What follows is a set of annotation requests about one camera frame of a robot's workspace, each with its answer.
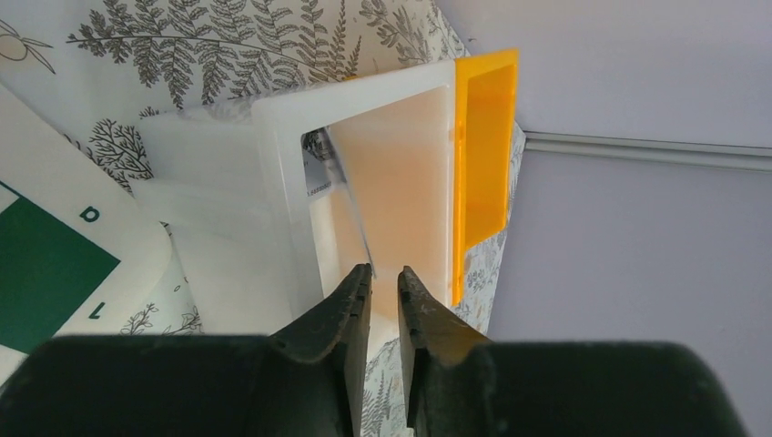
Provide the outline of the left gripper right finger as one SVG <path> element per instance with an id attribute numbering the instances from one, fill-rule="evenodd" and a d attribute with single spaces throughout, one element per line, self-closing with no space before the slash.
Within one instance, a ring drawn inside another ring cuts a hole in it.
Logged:
<path id="1" fill-rule="evenodd" d="M 418 436 L 743 436 L 722 383 L 667 341 L 490 340 L 411 268 L 397 279 L 407 426 Z"/>

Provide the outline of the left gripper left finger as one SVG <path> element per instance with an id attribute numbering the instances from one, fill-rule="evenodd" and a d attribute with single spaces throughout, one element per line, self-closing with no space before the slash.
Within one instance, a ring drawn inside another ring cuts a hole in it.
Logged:
<path id="1" fill-rule="evenodd" d="M 272 335 L 65 336 L 1 390 L 4 436 L 356 436 L 371 266 Z"/>

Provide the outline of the card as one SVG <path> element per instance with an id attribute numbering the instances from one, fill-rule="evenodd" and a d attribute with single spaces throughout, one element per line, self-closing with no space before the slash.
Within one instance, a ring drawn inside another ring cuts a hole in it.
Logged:
<path id="1" fill-rule="evenodd" d="M 313 158 L 316 158 L 325 167 L 327 179 L 331 185 L 333 187 L 343 188 L 349 201 L 350 215 L 360 233 L 361 245 L 364 248 L 367 261 L 371 265 L 372 277 L 377 279 L 376 264 L 371 255 L 371 249 L 363 225 L 361 211 L 358 207 L 353 188 L 349 182 L 344 161 L 338 152 L 336 142 L 331 134 L 330 127 L 317 128 L 303 134 L 300 143 L 305 152 Z"/>

